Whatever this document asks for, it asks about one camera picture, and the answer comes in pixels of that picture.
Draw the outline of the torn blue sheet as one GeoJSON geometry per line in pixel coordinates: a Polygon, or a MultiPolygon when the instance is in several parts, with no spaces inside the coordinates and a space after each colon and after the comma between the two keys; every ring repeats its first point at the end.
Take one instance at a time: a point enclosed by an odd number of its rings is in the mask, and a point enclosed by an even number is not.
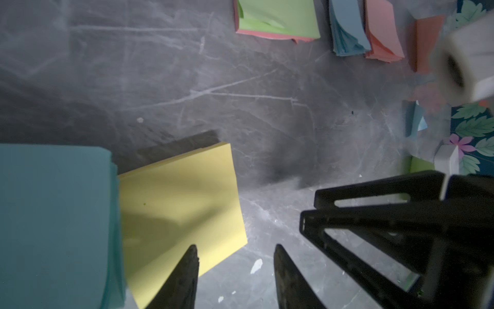
{"type": "Polygon", "coordinates": [[[405,136],[416,139],[418,133],[428,128],[425,120],[425,109],[419,101],[408,101],[405,103],[405,136]]]}

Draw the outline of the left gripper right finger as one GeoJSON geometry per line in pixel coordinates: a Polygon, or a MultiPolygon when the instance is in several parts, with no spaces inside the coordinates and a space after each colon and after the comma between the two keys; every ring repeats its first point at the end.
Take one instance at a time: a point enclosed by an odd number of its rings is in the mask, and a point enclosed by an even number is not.
{"type": "Polygon", "coordinates": [[[275,247],[274,271],[279,308],[325,309],[281,244],[275,247]]]}

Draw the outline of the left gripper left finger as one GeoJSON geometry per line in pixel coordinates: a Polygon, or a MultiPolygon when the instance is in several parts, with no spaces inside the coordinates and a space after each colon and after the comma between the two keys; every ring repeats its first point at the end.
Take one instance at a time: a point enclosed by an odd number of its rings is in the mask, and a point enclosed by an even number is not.
{"type": "Polygon", "coordinates": [[[199,257],[196,245],[191,245],[176,265],[162,288],[146,309],[195,307],[198,285],[199,257]]]}

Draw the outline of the torn pink sheet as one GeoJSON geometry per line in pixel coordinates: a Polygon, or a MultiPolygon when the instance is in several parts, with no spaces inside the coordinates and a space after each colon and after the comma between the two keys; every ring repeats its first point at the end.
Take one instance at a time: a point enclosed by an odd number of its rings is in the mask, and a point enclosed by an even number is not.
{"type": "Polygon", "coordinates": [[[434,49],[445,22],[445,15],[437,15],[416,21],[416,72],[431,72],[429,56],[434,49]]]}

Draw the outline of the pale white memo pad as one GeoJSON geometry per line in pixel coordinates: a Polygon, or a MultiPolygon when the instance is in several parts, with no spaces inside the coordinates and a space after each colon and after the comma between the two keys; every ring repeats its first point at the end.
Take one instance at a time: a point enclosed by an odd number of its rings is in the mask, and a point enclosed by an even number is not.
{"type": "Polygon", "coordinates": [[[356,0],[329,1],[329,19],[333,51],[337,56],[362,55],[371,51],[356,0]]]}

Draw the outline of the green memo pad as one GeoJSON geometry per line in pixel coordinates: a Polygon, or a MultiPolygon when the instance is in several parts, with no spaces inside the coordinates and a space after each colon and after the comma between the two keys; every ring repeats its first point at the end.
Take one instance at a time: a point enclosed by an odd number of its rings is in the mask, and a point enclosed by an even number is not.
{"type": "Polygon", "coordinates": [[[320,39],[313,1],[234,0],[235,32],[273,40],[320,39]]]}

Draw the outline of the blue memo pad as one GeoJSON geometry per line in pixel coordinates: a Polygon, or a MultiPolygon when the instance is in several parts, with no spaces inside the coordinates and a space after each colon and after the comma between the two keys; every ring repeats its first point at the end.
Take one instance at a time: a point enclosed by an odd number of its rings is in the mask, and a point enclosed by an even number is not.
{"type": "Polygon", "coordinates": [[[1,307],[122,308],[117,166],[103,148],[1,146],[1,307]]]}

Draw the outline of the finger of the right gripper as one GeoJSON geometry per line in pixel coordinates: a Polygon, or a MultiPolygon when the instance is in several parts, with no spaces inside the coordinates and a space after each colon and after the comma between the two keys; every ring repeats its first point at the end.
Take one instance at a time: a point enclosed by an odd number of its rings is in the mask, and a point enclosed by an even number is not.
{"type": "Polygon", "coordinates": [[[373,180],[315,193],[316,209],[335,208],[338,200],[352,200],[390,194],[407,194],[411,202],[452,198],[493,198],[493,177],[482,175],[452,175],[439,171],[422,171],[407,175],[373,180]]]}
{"type": "Polygon", "coordinates": [[[304,211],[300,231],[383,308],[492,308],[493,204],[434,200],[304,211]],[[349,230],[420,278],[403,290],[328,230],[349,230]]]}

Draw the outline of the pink memo pad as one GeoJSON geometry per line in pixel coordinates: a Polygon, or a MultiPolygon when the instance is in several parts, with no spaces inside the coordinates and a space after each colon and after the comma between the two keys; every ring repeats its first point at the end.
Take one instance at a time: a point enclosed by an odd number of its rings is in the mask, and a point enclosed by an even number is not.
{"type": "Polygon", "coordinates": [[[405,58],[394,15],[393,4],[387,0],[365,1],[365,33],[370,42],[366,59],[394,63],[405,58]]]}

